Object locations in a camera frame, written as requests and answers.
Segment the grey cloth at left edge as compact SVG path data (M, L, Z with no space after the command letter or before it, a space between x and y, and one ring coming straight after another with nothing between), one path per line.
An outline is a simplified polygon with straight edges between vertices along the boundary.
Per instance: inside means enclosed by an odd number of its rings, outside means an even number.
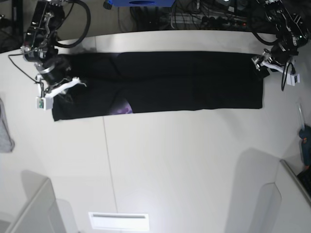
M0 152L11 153L14 147L15 143L9 133L4 104L0 100Z

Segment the blue plastic box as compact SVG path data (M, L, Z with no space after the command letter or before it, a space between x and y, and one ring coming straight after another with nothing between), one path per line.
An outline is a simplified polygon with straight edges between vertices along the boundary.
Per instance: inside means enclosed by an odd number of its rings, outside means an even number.
M109 0L108 3L116 7L171 7L175 0Z

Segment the grey partition panel right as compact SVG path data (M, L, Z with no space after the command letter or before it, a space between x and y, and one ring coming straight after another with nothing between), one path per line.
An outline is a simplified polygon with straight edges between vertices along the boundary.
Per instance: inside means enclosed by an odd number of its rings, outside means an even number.
M291 179L294 181L295 185L297 186L298 190L300 191L300 193L302 194L302 196L304 197L305 201L307 202L308 206L311 206L311 197L308 194L308 192L306 191L305 187L303 186L303 184L300 182L300 180L298 179L298 177L295 175L295 173L293 172L293 170L291 169L291 167L288 165L288 163L281 159L280 163L282 164L282 166L285 168L285 170L289 173Z

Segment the grey partition panel left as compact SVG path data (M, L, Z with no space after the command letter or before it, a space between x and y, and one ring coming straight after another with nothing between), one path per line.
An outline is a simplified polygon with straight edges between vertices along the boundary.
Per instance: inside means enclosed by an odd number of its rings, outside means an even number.
M46 178L12 220L0 218L2 233L65 233L51 180Z

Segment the grey partition panel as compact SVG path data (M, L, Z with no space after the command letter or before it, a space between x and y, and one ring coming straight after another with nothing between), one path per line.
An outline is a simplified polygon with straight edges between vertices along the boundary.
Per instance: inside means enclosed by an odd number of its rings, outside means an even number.
M51 180L46 178L12 220L0 218L2 233L65 233Z
M297 186L298 190L300 191L300 193L302 194L302 196L304 197L305 201L307 202L308 206L311 206L311 197L308 194L308 192L306 191L305 187L303 186L303 184L300 182L300 180L298 179L298 177L295 175L295 173L293 172L293 170L291 169L291 167L288 165L288 163L281 159L280 163L282 164L282 166L285 168L285 170L289 173L291 179L294 181L295 185Z

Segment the black keyboard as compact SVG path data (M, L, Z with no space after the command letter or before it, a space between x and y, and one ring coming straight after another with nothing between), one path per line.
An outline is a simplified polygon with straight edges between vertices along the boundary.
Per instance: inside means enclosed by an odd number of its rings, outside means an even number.
M311 195L311 168L302 171L298 174L298 179L301 182L304 189L307 191L308 195Z

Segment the power strip with plugs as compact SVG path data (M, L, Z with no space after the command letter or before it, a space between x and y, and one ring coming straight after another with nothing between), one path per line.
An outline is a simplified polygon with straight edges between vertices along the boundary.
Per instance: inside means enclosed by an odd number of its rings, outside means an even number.
M239 18L234 18L234 17L223 18L223 17L203 16L201 19L201 24L207 27L212 27L212 28L222 28L222 27L230 27L230 26L234 26L234 27L247 26L246 19L239 19Z

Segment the black T-shirt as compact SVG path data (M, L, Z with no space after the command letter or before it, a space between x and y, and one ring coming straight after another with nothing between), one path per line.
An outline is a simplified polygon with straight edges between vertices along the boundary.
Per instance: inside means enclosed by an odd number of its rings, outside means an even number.
M261 109L263 79L252 55L214 51L66 55L86 81L56 96L54 121L116 114Z

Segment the white label plate with slot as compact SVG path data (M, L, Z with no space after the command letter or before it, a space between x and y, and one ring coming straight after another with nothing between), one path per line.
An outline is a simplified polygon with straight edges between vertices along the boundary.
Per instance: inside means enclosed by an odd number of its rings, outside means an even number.
M116 231L149 231L148 214L99 213L89 212L93 229Z

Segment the blue glue gun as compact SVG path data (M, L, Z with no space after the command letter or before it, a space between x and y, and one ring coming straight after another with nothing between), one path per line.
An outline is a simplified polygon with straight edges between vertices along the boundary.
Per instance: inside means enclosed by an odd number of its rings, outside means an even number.
M302 161L306 169L308 169L311 166L311 127L305 122L300 102L297 103L297 110L301 125L300 130L298 131L298 136L301 139L300 146Z

